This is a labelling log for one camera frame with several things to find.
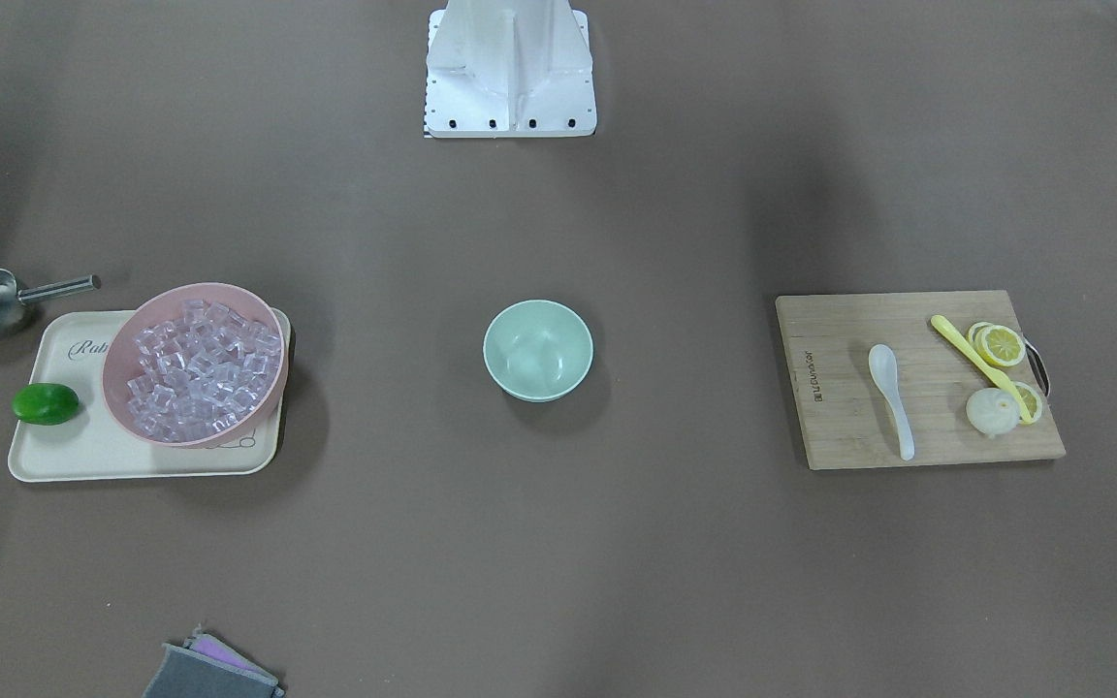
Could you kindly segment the white ceramic spoon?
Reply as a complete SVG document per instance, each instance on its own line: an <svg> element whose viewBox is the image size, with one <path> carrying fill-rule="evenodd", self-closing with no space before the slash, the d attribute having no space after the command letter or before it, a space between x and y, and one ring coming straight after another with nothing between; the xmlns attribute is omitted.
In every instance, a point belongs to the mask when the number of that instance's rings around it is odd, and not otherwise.
<svg viewBox="0 0 1117 698"><path fill-rule="evenodd" d="M897 444L901 460L911 462L916 456L916 442L911 423L903 402L899 363L891 346L878 343L869 350L869 369L873 384L885 398L894 417Z"/></svg>

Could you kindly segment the mint green bowl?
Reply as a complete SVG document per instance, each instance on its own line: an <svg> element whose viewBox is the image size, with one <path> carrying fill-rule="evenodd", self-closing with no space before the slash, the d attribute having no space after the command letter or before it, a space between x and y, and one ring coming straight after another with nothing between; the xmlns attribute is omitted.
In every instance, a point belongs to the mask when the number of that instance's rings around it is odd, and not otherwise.
<svg viewBox="0 0 1117 698"><path fill-rule="evenodd" d="M566 396L589 375L595 355L581 315L558 302L510 304L489 323L483 362L503 392L531 403Z"/></svg>

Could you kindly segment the pink bowl of ice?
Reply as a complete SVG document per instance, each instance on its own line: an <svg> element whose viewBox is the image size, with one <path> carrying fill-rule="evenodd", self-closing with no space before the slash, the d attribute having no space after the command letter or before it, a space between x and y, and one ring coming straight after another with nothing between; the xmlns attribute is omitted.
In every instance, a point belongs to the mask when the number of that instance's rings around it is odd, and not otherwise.
<svg viewBox="0 0 1117 698"><path fill-rule="evenodd" d="M289 370L292 327L235 284L194 283L130 314L102 369L109 414L150 444L212 447L273 414Z"/></svg>

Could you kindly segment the bamboo cutting board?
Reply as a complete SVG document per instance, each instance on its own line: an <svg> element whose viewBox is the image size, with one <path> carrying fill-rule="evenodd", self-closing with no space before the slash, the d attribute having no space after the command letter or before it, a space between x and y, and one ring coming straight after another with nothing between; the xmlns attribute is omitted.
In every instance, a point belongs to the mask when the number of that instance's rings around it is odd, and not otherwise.
<svg viewBox="0 0 1117 698"><path fill-rule="evenodd" d="M1003 290L792 295L776 302L806 463L812 471L904 467L894 417L870 374L870 350L890 346L914 437L911 465L1057 460L1067 447L1043 411L1035 426L989 437L965 407L989 379L930 326L987 321L1020 331Z"/></svg>

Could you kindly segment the lemon slice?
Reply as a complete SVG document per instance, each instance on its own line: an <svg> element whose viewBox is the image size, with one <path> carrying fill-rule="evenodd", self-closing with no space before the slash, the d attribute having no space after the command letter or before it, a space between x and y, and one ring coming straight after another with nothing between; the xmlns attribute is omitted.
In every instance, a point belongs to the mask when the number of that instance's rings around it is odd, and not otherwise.
<svg viewBox="0 0 1117 698"><path fill-rule="evenodd" d="M970 326L966 338L980 358L997 369L1010 369L1027 358L1023 336L1005 324L978 322Z"/></svg>
<svg viewBox="0 0 1117 698"><path fill-rule="evenodd" d="M1021 396L1021 401L1024 403L1023 410L1021 410L1020 424L1031 426L1035 424L1040 417L1043 415L1043 396L1037 392L1037 390L1027 383L1021 383L1021 381L1014 381L1016 392Z"/></svg>

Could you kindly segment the yellow plastic knife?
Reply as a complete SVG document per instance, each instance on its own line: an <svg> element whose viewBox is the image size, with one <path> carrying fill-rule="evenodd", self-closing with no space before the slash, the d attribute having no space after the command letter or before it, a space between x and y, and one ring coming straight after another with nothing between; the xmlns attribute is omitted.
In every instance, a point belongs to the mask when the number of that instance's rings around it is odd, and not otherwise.
<svg viewBox="0 0 1117 698"><path fill-rule="evenodd" d="M962 335L960 331L944 317L944 315L930 315L928 323L930 323L930 326L934 327L937 333L944 337L944 340L948 341L953 348L956 348L957 352L965 355L965 357L968 358L968 361L976 369L983 372L990 383L997 386L997 389L1001 389L1002 392L1008 392L1010 396L1015 398L1020 411L1021 423L1025 426L1035 424L1037 420L1040 419L1040 414L1038 414L1035 408L1029 407L1024 395L1020 393L1019 388L1015 385L1014 381L1008 376L1006 372L991 366L989 362L981 358L978 353L975 352L973 344L971 344L970 341L967 341L965 336Z"/></svg>

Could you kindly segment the purple folded cloth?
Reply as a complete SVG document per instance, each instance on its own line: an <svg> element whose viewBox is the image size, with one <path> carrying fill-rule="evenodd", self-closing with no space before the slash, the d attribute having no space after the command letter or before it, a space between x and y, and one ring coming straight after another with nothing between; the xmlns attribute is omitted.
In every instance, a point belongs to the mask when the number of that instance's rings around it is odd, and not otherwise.
<svg viewBox="0 0 1117 698"><path fill-rule="evenodd" d="M230 664L239 668L239 670L251 671L252 673L262 676L271 675L270 671L260 664L254 663L252 659L245 657L235 647L226 644L223 640L218 639L213 633L206 632L203 628L195 628L195 631L183 642L183 646L192 652L206 654L206 657L213 659L213 661Z"/></svg>

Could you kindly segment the cream plastic tray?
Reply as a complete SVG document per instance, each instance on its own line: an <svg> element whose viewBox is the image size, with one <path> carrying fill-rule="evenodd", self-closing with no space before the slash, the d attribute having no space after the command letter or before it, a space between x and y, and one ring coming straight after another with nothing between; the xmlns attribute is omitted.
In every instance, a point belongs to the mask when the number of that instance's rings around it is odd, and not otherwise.
<svg viewBox="0 0 1117 698"><path fill-rule="evenodd" d="M133 480L254 474L270 463L281 430L281 407L262 423L209 448L147 444L125 432L103 396L102 369L128 310L71 312L42 332L31 383L75 390L80 412L59 426L18 423L9 471L22 482Z"/></svg>

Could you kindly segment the grey folded cloth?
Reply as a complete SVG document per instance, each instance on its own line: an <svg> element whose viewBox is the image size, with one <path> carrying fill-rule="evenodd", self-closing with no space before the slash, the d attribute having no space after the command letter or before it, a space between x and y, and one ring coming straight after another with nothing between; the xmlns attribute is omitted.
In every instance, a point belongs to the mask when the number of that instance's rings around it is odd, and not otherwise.
<svg viewBox="0 0 1117 698"><path fill-rule="evenodd" d="M181 646L165 646L143 697L284 697L276 679Z"/></svg>

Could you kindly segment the green lime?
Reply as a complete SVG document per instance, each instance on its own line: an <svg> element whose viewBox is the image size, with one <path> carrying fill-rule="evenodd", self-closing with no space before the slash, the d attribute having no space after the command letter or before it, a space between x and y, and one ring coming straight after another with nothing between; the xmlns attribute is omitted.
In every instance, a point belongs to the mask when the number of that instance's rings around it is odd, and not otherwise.
<svg viewBox="0 0 1117 698"><path fill-rule="evenodd" d="M26 424L59 426L79 414L80 399L70 386L32 383L15 394L12 411Z"/></svg>

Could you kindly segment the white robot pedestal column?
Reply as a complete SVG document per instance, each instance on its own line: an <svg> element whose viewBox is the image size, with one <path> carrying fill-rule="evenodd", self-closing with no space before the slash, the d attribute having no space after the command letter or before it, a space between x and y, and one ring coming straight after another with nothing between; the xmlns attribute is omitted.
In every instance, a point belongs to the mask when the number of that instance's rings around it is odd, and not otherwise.
<svg viewBox="0 0 1117 698"><path fill-rule="evenodd" d="M424 137L595 133L589 18L567 1L449 1L427 27Z"/></svg>

